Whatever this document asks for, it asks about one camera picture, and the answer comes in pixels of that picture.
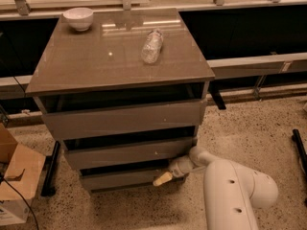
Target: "clear bottle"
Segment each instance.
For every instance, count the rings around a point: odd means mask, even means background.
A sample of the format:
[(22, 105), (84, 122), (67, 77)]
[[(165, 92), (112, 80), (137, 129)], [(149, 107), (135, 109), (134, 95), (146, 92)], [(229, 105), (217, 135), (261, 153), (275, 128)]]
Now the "clear bottle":
[(142, 49), (141, 57), (146, 63), (155, 63), (160, 55), (163, 43), (163, 34), (159, 29), (154, 29), (147, 35)]

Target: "cardboard box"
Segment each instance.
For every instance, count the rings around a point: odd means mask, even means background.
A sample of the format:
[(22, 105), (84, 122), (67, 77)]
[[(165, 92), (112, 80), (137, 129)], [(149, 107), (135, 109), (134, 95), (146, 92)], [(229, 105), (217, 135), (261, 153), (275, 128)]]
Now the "cardboard box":
[[(5, 178), (19, 176), (24, 171), (20, 181), (9, 182), (31, 205), (45, 156), (18, 144), (0, 124), (0, 162), (9, 164)], [(0, 226), (25, 223), (29, 212), (21, 196), (3, 181), (0, 185)]]

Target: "black metal leg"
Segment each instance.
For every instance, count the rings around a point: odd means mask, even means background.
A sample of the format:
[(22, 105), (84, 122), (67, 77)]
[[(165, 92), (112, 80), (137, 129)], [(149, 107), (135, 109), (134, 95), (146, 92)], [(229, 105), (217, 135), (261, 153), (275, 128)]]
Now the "black metal leg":
[(304, 148), (303, 142), (301, 141), (299, 131), (297, 129), (293, 130), (293, 140), (296, 142), (297, 150), (301, 159), (301, 164), (303, 167), (303, 170), (305, 171), (306, 175), (306, 181), (307, 181), (307, 154), (306, 150)]
[(224, 105), (224, 100), (221, 96), (220, 90), (213, 82), (210, 83), (209, 92), (217, 107), (220, 110), (226, 110), (226, 106)]
[(54, 172), (56, 170), (56, 165), (57, 165), (58, 156), (59, 156), (59, 147), (60, 147), (60, 143), (57, 141), (55, 143), (52, 155), (49, 157), (47, 156), (46, 158), (46, 163), (50, 165), (49, 165), (49, 168), (46, 174), (43, 188), (41, 190), (41, 194), (40, 194), (41, 196), (53, 196), (56, 193), (56, 189), (55, 187), (51, 186), (51, 182), (52, 182)]

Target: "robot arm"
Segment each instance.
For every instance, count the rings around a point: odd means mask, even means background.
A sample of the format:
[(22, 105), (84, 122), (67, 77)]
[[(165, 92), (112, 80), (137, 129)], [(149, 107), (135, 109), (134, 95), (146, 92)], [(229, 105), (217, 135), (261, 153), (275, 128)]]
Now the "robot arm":
[(209, 230), (258, 230), (253, 208), (269, 208), (277, 200), (273, 179), (261, 172), (193, 147), (173, 160), (169, 171), (153, 184), (161, 185), (205, 166), (204, 200)]

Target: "speckled floor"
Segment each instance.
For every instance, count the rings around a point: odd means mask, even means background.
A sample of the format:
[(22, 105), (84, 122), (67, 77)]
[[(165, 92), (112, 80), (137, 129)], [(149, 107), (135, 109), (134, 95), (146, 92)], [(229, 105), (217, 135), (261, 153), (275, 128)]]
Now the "speckled floor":
[[(292, 130), (297, 128), (307, 147), (307, 113), (302, 109), (306, 102), (303, 95), (232, 102), (226, 111), (215, 105), (206, 109), (199, 145), (271, 175), (279, 187), (277, 203), (269, 210), (255, 211), (261, 230), (307, 229), (307, 207), (303, 203), (306, 181), (291, 139)], [(9, 130), (19, 142), (44, 154), (49, 154), (54, 145), (45, 125)], [(201, 230), (207, 229), (202, 180), (202, 174), (196, 173), (190, 174), (184, 184), (89, 195), (61, 156), (56, 195), (37, 195), (32, 206), (40, 229)], [(0, 229), (35, 229), (34, 218), (29, 216), (25, 224)]]

